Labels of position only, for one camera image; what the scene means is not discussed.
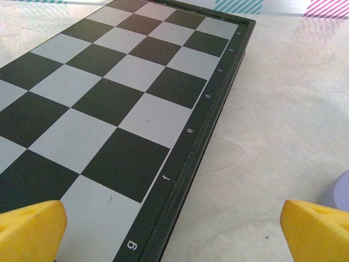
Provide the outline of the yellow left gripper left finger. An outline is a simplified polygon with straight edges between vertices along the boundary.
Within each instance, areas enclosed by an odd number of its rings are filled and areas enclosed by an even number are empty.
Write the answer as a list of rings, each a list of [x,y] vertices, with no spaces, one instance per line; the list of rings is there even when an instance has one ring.
[[[0,262],[55,262],[66,227],[59,200],[0,213]]]

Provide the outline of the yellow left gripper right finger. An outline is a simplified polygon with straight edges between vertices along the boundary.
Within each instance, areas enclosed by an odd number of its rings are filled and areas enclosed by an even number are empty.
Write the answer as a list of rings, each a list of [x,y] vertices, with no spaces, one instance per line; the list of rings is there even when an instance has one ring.
[[[349,212],[286,200],[280,225],[294,262],[349,262]]]

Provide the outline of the pink oval piece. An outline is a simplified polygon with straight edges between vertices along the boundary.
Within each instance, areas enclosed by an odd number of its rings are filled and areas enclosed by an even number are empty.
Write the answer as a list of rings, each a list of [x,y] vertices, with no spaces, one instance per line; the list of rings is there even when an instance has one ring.
[[[342,173],[329,185],[318,204],[349,212],[349,170]]]

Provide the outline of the black and white chessboard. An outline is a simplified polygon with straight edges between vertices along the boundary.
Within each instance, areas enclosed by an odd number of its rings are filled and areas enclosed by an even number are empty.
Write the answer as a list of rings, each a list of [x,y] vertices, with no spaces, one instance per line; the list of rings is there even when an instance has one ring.
[[[255,21],[114,0],[0,68],[0,213],[63,209],[49,262],[158,262]]]

